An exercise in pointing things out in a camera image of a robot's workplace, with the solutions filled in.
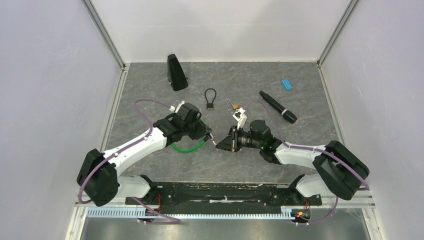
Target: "black cable lock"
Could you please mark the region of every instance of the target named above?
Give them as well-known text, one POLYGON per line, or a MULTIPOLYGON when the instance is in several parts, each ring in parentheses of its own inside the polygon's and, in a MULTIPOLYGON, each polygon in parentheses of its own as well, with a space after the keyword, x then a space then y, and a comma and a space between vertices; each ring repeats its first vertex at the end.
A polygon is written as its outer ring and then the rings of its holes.
POLYGON ((213 88, 208 88, 206 89, 206 91, 204 91, 204 98, 206 99, 206 110, 214 110, 214 101, 215 98, 217 97, 217 91, 215 91, 215 89, 213 88), (206 97, 206 92, 212 90, 215 92, 215 96, 213 96, 212 102, 209 103, 208 98, 206 97))

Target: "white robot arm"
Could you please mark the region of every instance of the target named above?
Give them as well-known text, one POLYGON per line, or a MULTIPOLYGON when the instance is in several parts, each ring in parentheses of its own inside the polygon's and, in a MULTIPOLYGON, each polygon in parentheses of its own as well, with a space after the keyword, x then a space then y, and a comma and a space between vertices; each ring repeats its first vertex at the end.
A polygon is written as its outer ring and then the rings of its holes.
POLYGON ((346 167, 335 164, 327 154, 337 156, 349 168, 365 179, 370 171, 353 153, 338 141, 327 145, 306 146, 282 142, 271 134, 264 120, 254 120, 249 131, 244 131, 245 110, 237 109, 233 117, 237 125, 232 126, 228 136, 216 145, 216 148, 235 153, 241 147, 260 150, 260 155, 269 163, 293 164, 317 170, 317 174, 299 176, 291 185, 304 198, 314 195, 336 195, 350 200, 361 186, 360 180, 346 167))
MULTIPOLYGON (((358 190, 361 182, 340 165, 336 165, 323 151, 332 152, 352 167, 362 178, 369 174, 368 168, 338 141, 327 145, 304 146, 281 142, 273 137, 270 128, 263 120, 250 123, 250 131, 244 131, 246 115, 243 108, 238 109, 234 118, 238 124, 232 126, 228 136, 216 145, 217 149, 238 152, 241 147, 260 150, 260 155, 269 163, 294 164, 318 171, 313 175, 299 176, 289 187, 293 199, 305 199, 314 195, 331 195, 350 200, 358 190)), ((100 153, 97 149, 90 151, 81 167, 77 183, 81 186, 89 173, 100 162, 109 160, 89 178, 84 191, 96 206, 103 206, 114 197, 145 197, 151 190, 152 182, 146 176, 127 177, 121 174, 145 156, 161 150, 179 141, 183 136, 191 139, 212 139, 212 130, 200 121, 199 109, 190 103, 182 102, 175 113, 160 119, 149 131, 122 144, 100 153), (127 147, 141 138, 143 141, 127 147)))
POLYGON ((86 181, 84 191, 96 206, 103 206, 114 197, 144 197, 151 188, 148 178, 121 174, 145 156, 178 142, 183 136, 193 140, 212 140, 212 130, 201 121, 201 116, 196 106, 183 101, 174 113, 153 124, 149 136, 147 134, 150 130, 103 153, 97 149, 91 150, 82 164, 77 183, 83 186, 86 181), (108 161, 88 177, 106 159, 108 161))

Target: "gray marble surface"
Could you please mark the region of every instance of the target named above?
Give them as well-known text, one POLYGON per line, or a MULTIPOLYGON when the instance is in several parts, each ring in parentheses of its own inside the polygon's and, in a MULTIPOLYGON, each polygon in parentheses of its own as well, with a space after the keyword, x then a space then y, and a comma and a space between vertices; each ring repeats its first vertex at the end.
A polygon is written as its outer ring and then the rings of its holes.
MULTIPOLYGON (((189 78, 188 88, 174 92, 167 80, 166 63, 131 63, 107 148, 121 145, 147 130, 148 124, 138 115, 133 102, 151 98, 176 106, 186 101, 197 106, 202 119, 213 129, 216 141, 222 140, 236 121, 225 99, 244 106, 250 100, 261 100, 259 91, 274 97, 298 118, 290 124, 269 107, 282 138, 295 144, 321 145, 336 140, 336 130, 315 63, 311 62, 193 62, 181 63, 189 78), (281 85, 289 79, 293 90, 281 85), (206 110, 204 92, 214 88, 217 96, 214 110, 206 110)), ((155 122, 170 112, 161 105, 140 102, 139 108, 155 122)), ((276 136, 277 131, 263 107, 253 103, 246 111, 247 122, 265 120, 276 136)), ((188 136, 176 145, 181 149, 196 146, 188 136)), ((208 141, 196 152, 183 154, 171 146, 154 152, 128 168, 122 175, 144 174, 153 181, 164 182, 255 182, 291 183, 300 174, 314 170, 297 165, 271 164, 262 159, 257 149, 243 148, 237 153, 216 151, 208 141)))
MULTIPOLYGON (((313 209, 311 221, 327 209, 313 209)), ((143 225, 130 218, 91 218, 82 240, 371 240, 361 209, 338 209, 320 224, 296 226, 281 219, 183 219, 178 225, 143 225)))

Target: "purple cable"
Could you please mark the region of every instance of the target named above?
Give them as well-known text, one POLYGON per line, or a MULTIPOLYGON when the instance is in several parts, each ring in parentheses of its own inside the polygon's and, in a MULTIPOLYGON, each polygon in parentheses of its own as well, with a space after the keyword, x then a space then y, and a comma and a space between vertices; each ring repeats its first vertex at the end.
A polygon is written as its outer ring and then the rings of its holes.
MULTIPOLYGON (((137 101, 135 101, 134 102, 134 108, 135 108, 135 110, 143 117, 143 118, 145 118, 146 120, 147 120, 147 123, 148 123, 148 132, 147 132, 147 134, 144 136, 144 137, 142 137, 142 138, 140 138, 139 140, 137 140, 137 141, 135 141, 135 142, 133 142, 133 143, 130 143, 130 144, 128 144, 128 145, 126 145, 126 146, 124 146, 123 148, 121 148, 121 149, 119 149, 118 151, 116 151, 115 153, 118 153, 118 154, 120 154, 120 153, 122 153, 123 151, 125 151, 125 150, 127 150, 127 149, 129 149, 129 148, 131 148, 132 146, 134 146, 134 145, 136 145, 136 144, 139 144, 139 143, 141 143, 142 141, 144 141, 148 136, 150 136, 150 134, 152 134, 152 132, 153 132, 153 123, 152 123, 152 121, 149 119, 149 117, 145 114, 145 113, 143 113, 138 107, 137 107, 137 103, 139 103, 139 102, 142 102, 142 101, 148 101, 148 102, 153 102, 153 103, 157 103, 157 104, 160 104, 160 105, 162 105, 162 106, 165 106, 165 107, 167 107, 167 108, 171 108, 171 106, 170 105, 168 105, 168 104, 166 104, 166 103, 163 103, 163 102, 160 102, 160 101, 156 101, 156 100, 153 100, 153 99, 148 99, 148 98, 141 98, 141 99, 138 99, 137 101)), ((102 165, 103 164, 105 164, 107 161, 109 161, 109 160, 111 160, 113 157, 115 156, 115 154, 111 154, 110 156, 108 156, 107 158, 105 158, 103 161, 101 161, 97 166, 95 166, 94 168, 93 168, 93 170, 91 170, 91 172, 88 174, 88 176, 87 176, 87 178, 85 178, 85 180, 84 180, 84 182, 82 183, 82 185, 81 185, 81 188, 79 189, 79 193, 78 193, 78 201, 79 201, 79 203, 80 204, 88 204, 88 203, 90 203, 90 202, 92 202, 92 200, 90 199, 90 200, 87 200, 87 201, 84 201, 83 200, 83 192, 84 192, 84 189, 86 188, 86 186, 87 186, 87 183, 89 182, 89 180, 91 179, 91 177, 94 175, 94 173, 97 171, 97 170, 99 170, 100 169, 100 167, 102 167, 102 165)), ((159 224, 161 224, 161 225, 165 225, 165 224, 179 224, 180 222, 181 222, 181 220, 180 219, 177 219, 177 218, 173 218, 173 217, 170 217, 170 216, 166 216, 166 215, 163 215, 162 213, 159 213, 159 212, 156 212, 156 211, 154 211, 153 209, 151 209, 150 207, 148 207, 146 204, 144 204, 143 202, 141 202, 138 198, 136 198, 136 197, 132 197, 136 202, 138 202, 139 204, 141 204, 143 207, 145 207, 147 210, 149 210, 149 211, 151 211, 151 212, 153 212, 154 214, 156 214, 156 215, 159 215, 159 216, 162 216, 162 217, 164 217, 164 218, 167 218, 167 219, 170 219, 170 220, 174 220, 174 221, 166 221, 166 222, 149 222, 149 223, 146 223, 146 224, 157 224, 157 225, 159 225, 159 224)))
MULTIPOLYGON (((251 100, 250 102, 248 102, 245 106, 244 106, 244 109, 247 109, 248 107, 249 107, 249 105, 251 104, 251 103, 259 103, 259 104, 261 104, 262 105, 262 107, 265 109, 265 112, 268 114, 268 116, 269 116, 269 118, 271 119, 271 122, 272 122, 272 124, 274 125, 274 127, 277 129, 277 134, 278 134, 278 138, 281 140, 281 143, 284 145, 284 146, 286 146, 286 147, 288 147, 288 148, 293 148, 293 149, 301 149, 301 150, 307 150, 307 151, 317 151, 317 152, 320 152, 320 153, 322 153, 322 154, 325 154, 325 155, 327 155, 327 156, 329 156, 330 158, 332 158, 332 159, 334 159, 334 160, 336 160, 338 163, 340 163, 343 167, 345 167, 347 170, 349 170, 349 172, 351 172, 365 187, 364 188, 359 188, 358 190, 359 191, 364 191, 364 190, 369 190, 370 189, 370 186, 368 185, 368 183, 367 182, 365 182, 365 180, 355 171, 355 170, 353 170, 349 165, 347 165, 345 162, 343 162, 340 158, 338 158, 337 156, 335 156, 334 154, 331 154, 330 152, 328 152, 328 151, 325 151, 325 150, 321 150, 321 149, 314 149, 314 148, 312 148, 312 147, 306 147, 306 146, 297 146, 297 145, 288 145, 287 143, 286 143, 286 141, 284 141, 283 140, 283 138, 281 137, 281 135, 280 135, 280 131, 278 130, 278 127, 277 127, 277 125, 276 125, 276 123, 274 122, 274 119, 273 119, 273 117, 271 116, 271 114, 270 114, 270 112, 268 111, 268 109, 267 109, 267 107, 265 106, 265 104, 263 103, 263 102, 261 102, 261 101, 258 101, 258 100, 251 100)), ((298 225, 301 225, 301 226, 308 226, 308 225, 311 225, 311 224, 317 224, 317 223, 320 223, 320 222, 322 222, 322 221, 324 221, 324 220, 326 220, 326 219, 328 219, 329 217, 331 217, 333 214, 334 214, 334 212, 336 211, 336 207, 337 207, 337 203, 339 202, 339 197, 338 196, 336 196, 336 198, 335 198, 335 203, 334 203, 334 207, 331 209, 331 211, 330 211, 330 213, 327 215, 327 216, 325 216, 324 218, 321 218, 321 219, 319 219, 319 220, 316 220, 316 221, 312 221, 312 222, 308 222, 308 223, 298 223, 298 225)))
POLYGON ((168 225, 168 224, 179 224, 181 223, 181 219, 175 218, 175 217, 171 217, 171 216, 167 216, 164 215, 160 212, 157 212, 153 209, 151 209, 150 207, 148 207, 145 203, 143 203, 142 201, 140 201, 140 199, 138 199, 135 196, 131 197, 132 199, 134 199, 134 201, 136 201, 138 204, 140 204, 141 206, 143 206, 144 208, 146 208, 147 210, 149 210, 150 212, 154 213, 155 215, 164 217, 166 219, 172 220, 172 221, 161 221, 161 222, 144 222, 145 224, 150 224, 150 225, 168 225))

